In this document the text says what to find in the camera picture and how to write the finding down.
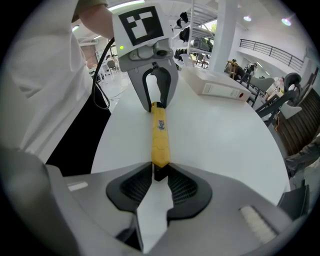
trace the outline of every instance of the yellow object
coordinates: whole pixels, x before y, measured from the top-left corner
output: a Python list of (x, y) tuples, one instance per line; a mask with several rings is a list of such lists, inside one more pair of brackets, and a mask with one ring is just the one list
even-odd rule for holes
[(170, 163), (166, 111), (160, 102), (154, 102), (151, 112), (153, 113), (151, 161), (162, 168)]

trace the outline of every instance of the gray plastic housing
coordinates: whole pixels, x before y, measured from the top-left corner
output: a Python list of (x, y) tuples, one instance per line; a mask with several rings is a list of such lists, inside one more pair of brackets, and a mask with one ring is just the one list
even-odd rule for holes
[[(157, 55), (159, 52), (166, 52), (166, 55)], [(160, 101), (164, 108), (175, 94), (179, 76), (173, 56), (169, 40), (163, 39), (153, 46), (144, 45), (142, 49), (135, 49), (119, 58), (121, 71), (128, 72), (136, 94), (143, 108), (148, 112), (151, 112), (152, 103), (146, 81), (147, 75), (156, 76), (161, 94)]]
[[(132, 227), (135, 216), (119, 211), (106, 196), (111, 180), (146, 163), (112, 171), (62, 177), (58, 168), (33, 155), (0, 151), (0, 181), (4, 194), (27, 228), (59, 255), (142, 255), (115, 237)], [(304, 218), (294, 223), (279, 208), (243, 183), (190, 166), (170, 164), (206, 180), (212, 198), (196, 217), (172, 220), (149, 252), (153, 256), (272, 255), (295, 234)], [(67, 184), (88, 186), (70, 192)], [(253, 206), (278, 234), (262, 245), (239, 212)]]

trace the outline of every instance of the ceiling light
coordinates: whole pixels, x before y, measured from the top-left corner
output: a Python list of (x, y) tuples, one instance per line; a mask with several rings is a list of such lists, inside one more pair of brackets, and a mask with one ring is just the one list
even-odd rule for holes
[(282, 21), (283, 24), (285, 24), (287, 26), (291, 26), (291, 22), (287, 18), (283, 18), (281, 21)]
[(79, 25), (74, 26), (73, 29), (72, 29), (72, 32), (77, 30), (79, 27), (80, 27)]
[(136, 1), (130, 1), (130, 2), (124, 2), (115, 6), (112, 6), (110, 8), (108, 8), (109, 11), (113, 11), (115, 9), (119, 9), (125, 6), (131, 6), (131, 5), (135, 5), (135, 4), (143, 4), (145, 2), (145, 0), (136, 0)]
[(243, 19), (247, 22), (250, 22), (251, 21), (251, 18), (249, 16), (244, 16)]

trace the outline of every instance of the white label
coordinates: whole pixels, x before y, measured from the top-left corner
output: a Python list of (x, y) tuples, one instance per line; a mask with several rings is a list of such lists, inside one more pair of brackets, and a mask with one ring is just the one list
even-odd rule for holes
[(202, 93), (207, 95), (213, 95), (213, 96), (237, 98), (239, 95), (239, 92), (240, 91), (238, 89), (207, 82), (203, 88)]
[(126, 18), (126, 19), (127, 19), (127, 21), (128, 21), (129, 23), (135, 22), (135, 18), (134, 18), (133, 16), (130, 16), (130, 17)]
[(151, 18), (152, 13), (151, 13), (151, 11), (148, 11), (148, 12), (140, 13), (139, 16), (140, 16), (140, 19)]
[(76, 190), (80, 190), (83, 188), (88, 187), (88, 183), (86, 183), (85, 181), (77, 183), (77, 184), (68, 184), (68, 188), (70, 191), (76, 191)]
[(132, 32), (134, 34), (135, 39), (144, 37), (147, 35), (147, 31), (145, 29), (145, 25), (142, 23), (142, 20), (135, 21), (136, 26), (132, 28)]
[(165, 121), (164, 120), (158, 120), (158, 129), (160, 131), (163, 131), (165, 129)]

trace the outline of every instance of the white column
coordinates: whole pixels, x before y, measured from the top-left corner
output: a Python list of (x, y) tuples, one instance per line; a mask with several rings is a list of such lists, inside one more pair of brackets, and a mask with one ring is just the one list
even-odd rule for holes
[(190, 20), (190, 31), (189, 31), (189, 39), (188, 39), (188, 49), (187, 54), (190, 54), (191, 48), (191, 40), (192, 40), (192, 33), (194, 30), (194, 12), (195, 12), (195, 0), (191, 0), (191, 20)]
[(223, 73), (234, 40), (238, 1), (219, 0), (218, 17), (209, 70)]

